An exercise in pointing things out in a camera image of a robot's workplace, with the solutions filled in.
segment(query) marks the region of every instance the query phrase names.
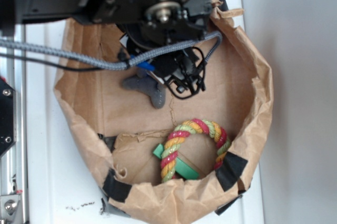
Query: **black tape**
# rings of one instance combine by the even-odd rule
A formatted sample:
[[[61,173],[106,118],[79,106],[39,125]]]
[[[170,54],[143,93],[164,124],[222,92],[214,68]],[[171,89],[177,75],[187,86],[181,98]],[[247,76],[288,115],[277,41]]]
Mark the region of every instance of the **black tape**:
[[[226,0],[220,0],[222,3],[222,5],[218,6],[218,8],[221,10],[221,11],[228,11],[229,8],[227,6],[227,2]]]
[[[113,215],[118,215],[122,217],[128,217],[130,218],[131,216],[128,215],[126,212],[122,211],[121,209],[109,204],[109,198],[103,193],[103,198],[101,199],[102,201],[102,209],[101,209],[101,214],[103,212],[111,213]]]
[[[100,138],[100,140],[103,140],[105,142],[105,144],[107,145],[107,147],[109,148],[111,152],[115,150],[114,146],[115,146],[117,136],[104,137],[104,135],[98,134],[98,137]]]
[[[106,195],[108,195],[113,200],[124,203],[128,194],[130,193],[132,185],[116,180],[115,175],[115,170],[111,169],[104,181],[102,189]]]
[[[243,173],[248,161],[231,152],[227,152],[222,166],[215,171],[224,191],[231,189]]]
[[[224,206],[219,207],[217,210],[215,210],[214,212],[217,215],[221,215],[223,214],[227,209],[229,209],[229,207],[231,207],[236,201],[237,199],[241,199],[243,196],[242,194],[244,194],[246,191],[245,190],[241,190],[239,191],[239,196],[237,196],[235,199],[233,199],[231,202],[229,202],[228,204],[225,204]]]
[[[214,212],[217,214],[217,215],[221,215],[223,214],[227,209],[229,209],[229,207],[231,207],[236,201],[237,199],[239,199],[241,196],[238,196],[237,198],[233,199],[231,202],[229,202],[228,204],[225,204],[224,206],[218,208],[217,210],[215,210]]]

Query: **brown paper bag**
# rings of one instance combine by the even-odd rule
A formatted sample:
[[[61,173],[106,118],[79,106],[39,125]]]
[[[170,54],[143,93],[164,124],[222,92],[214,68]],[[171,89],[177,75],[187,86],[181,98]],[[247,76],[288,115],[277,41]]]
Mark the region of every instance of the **brown paper bag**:
[[[233,27],[231,17],[240,14],[240,9],[213,9],[210,29],[220,30],[224,39],[207,65],[206,91],[188,100],[167,92],[162,109],[153,108],[144,94],[121,88],[135,69],[58,72],[55,95],[78,150],[114,209],[148,223],[191,223],[249,188],[271,124],[273,85],[265,59],[242,28]],[[83,27],[70,20],[64,49],[116,61],[121,36],[115,25]],[[208,52],[213,43],[199,47]],[[200,179],[161,184],[160,160],[152,151],[176,125],[192,118],[212,120],[226,129],[233,144],[224,164],[212,170],[215,144],[205,136],[191,136],[179,155]],[[113,152],[97,134],[118,136]]]

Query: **black metal bracket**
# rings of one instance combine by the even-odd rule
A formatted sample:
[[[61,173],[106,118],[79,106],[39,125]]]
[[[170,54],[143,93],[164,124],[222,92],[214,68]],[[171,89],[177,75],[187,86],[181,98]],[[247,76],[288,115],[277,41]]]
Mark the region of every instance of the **black metal bracket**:
[[[14,89],[0,79],[0,158],[14,145]]]

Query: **rope ring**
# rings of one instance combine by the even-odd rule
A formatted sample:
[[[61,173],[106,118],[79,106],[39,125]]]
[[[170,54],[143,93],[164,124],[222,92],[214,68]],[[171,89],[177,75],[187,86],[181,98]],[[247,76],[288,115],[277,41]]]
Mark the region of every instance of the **rope ring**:
[[[209,135],[216,143],[218,150],[214,169],[218,169],[222,165],[223,159],[232,144],[227,137],[227,132],[213,121],[200,119],[187,120],[175,127],[167,138],[161,161],[162,182],[174,178],[178,150],[181,144],[185,142],[185,139],[190,135],[202,133]]]

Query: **metal frame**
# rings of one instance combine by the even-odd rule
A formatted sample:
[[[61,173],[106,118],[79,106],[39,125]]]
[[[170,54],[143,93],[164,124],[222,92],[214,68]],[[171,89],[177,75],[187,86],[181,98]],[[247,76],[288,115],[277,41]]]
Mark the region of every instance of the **metal frame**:
[[[17,26],[16,41],[24,42],[25,27]],[[3,53],[23,53],[0,48]],[[27,183],[27,143],[26,143],[26,64],[24,61],[0,58],[0,75],[13,87],[14,95],[14,142],[15,144],[0,159],[0,209],[1,219],[12,224],[28,222],[28,183]],[[16,210],[10,218],[5,204],[10,197],[16,203]]]

